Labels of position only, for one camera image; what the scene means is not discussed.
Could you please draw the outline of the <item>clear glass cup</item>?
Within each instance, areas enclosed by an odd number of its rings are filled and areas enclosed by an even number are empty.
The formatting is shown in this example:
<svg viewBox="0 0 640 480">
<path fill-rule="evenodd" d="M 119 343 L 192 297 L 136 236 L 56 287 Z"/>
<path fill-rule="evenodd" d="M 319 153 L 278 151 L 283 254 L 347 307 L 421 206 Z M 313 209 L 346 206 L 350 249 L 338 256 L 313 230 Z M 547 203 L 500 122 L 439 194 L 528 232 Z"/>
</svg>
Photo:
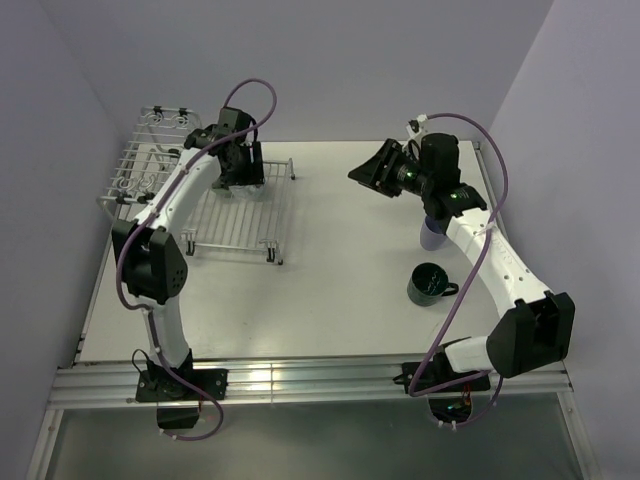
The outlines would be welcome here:
<svg viewBox="0 0 640 480">
<path fill-rule="evenodd" d="M 232 196 L 239 200 L 258 201 L 263 196 L 264 184 L 234 185 L 229 187 Z"/>
</svg>

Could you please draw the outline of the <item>dark green mug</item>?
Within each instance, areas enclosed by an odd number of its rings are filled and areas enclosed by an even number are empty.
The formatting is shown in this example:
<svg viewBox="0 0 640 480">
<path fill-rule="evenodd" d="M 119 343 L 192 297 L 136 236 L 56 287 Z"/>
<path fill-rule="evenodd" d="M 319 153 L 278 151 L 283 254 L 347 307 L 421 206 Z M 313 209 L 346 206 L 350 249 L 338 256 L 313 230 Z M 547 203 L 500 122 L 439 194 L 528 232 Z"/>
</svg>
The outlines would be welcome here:
<svg viewBox="0 0 640 480">
<path fill-rule="evenodd" d="M 441 298 L 457 295 L 459 285 L 449 280 L 447 272 L 441 266 L 421 263 L 413 269 L 406 292 L 412 303 L 428 307 Z"/>
</svg>

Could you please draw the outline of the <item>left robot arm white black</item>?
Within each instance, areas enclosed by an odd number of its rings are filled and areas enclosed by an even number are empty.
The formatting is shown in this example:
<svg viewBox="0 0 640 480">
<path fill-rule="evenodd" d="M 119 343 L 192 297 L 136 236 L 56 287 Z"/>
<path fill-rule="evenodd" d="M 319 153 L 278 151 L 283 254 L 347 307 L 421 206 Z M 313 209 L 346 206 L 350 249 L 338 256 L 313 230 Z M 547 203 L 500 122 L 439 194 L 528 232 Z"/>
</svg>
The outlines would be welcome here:
<svg viewBox="0 0 640 480">
<path fill-rule="evenodd" d="M 188 265 L 177 236 L 216 181 L 262 182 L 260 125 L 249 113 L 223 106 L 216 123 L 187 135 L 168 179 L 143 210 L 113 224 L 116 292 L 127 310 L 144 315 L 150 351 L 141 381 L 156 395 L 183 399 L 204 392 L 182 325 L 179 297 Z"/>
</svg>

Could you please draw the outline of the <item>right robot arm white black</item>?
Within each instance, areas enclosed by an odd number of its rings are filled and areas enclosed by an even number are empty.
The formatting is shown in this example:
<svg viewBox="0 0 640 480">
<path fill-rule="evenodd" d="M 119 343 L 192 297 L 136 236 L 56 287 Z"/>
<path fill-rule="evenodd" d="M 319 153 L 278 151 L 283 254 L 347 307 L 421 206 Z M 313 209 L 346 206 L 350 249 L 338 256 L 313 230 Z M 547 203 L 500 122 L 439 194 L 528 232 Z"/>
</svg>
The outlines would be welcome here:
<svg viewBox="0 0 640 480">
<path fill-rule="evenodd" d="M 474 187 L 462 182 L 458 139 L 427 134 L 417 158 L 413 152 L 413 147 L 388 139 L 348 177 L 389 198 L 403 192 L 420 197 L 427 217 L 473 263 L 500 317 L 489 335 L 439 348 L 430 362 L 435 383 L 452 390 L 468 372 L 494 371 L 512 378 L 564 360 L 575 304 L 528 269 L 495 227 L 492 209 Z"/>
</svg>

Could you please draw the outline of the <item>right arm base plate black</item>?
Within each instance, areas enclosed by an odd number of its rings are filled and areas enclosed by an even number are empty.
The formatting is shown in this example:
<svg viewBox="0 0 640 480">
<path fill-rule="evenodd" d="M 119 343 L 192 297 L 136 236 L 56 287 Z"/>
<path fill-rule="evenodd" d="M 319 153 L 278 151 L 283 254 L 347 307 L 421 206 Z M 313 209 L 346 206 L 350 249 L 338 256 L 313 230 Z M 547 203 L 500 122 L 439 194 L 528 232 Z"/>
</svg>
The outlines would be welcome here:
<svg viewBox="0 0 640 480">
<path fill-rule="evenodd" d="M 420 363 L 404 362 L 401 364 L 400 373 L 392 381 L 395 385 L 403 387 L 406 394 L 409 393 L 409 385 L 413 379 Z M 484 374 L 475 378 L 479 371 L 456 373 L 445 361 L 430 361 L 417 383 L 416 390 L 424 390 L 441 384 L 448 383 L 448 386 L 436 393 L 462 393 L 470 389 L 472 392 L 485 392 L 491 389 L 489 376 Z"/>
</svg>

